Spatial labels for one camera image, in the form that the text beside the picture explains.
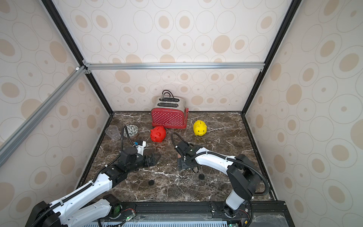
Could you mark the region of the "red piggy bank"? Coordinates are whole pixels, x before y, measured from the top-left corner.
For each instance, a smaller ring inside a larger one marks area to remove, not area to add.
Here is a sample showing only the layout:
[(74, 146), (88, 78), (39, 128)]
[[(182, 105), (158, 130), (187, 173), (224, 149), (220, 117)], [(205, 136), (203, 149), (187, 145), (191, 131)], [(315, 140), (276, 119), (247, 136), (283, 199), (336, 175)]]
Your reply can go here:
[(161, 143), (166, 137), (166, 130), (163, 126), (156, 126), (150, 130), (150, 138), (153, 142)]

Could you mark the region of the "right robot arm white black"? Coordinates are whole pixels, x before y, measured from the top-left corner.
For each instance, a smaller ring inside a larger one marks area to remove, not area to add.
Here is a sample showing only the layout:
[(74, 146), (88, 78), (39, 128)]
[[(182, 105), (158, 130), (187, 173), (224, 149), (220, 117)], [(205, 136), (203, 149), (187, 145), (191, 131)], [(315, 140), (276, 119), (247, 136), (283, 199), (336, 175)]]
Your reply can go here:
[(181, 156), (180, 169), (208, 166), (228, 176), (232, 190), (224, 202), (223, 212), (234, 217), (242, 204), (251, 201), (254, 195), (267, 195), (269, 183), (244, 154), (226, 156), (200, 145), (181, 141), (175, 145)]

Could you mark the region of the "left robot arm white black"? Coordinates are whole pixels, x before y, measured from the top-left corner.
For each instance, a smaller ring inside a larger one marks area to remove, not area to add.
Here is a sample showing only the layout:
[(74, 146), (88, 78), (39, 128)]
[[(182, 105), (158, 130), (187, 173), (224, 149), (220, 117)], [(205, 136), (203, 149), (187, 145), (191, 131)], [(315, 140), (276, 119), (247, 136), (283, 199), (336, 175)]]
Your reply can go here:
[(101, 200), (88, 205), (97, 196), (109, 191), (124, 181), (128, 174), (155, 166), (160, 154), (141, 155), (136, 147), (128, 147), (98, 171), (87, 184), (50, 203), (38, 203), (31, 211), (27, 227), (71, 227), (82, 226), (95, 219), (109, 215), (112, 202)]

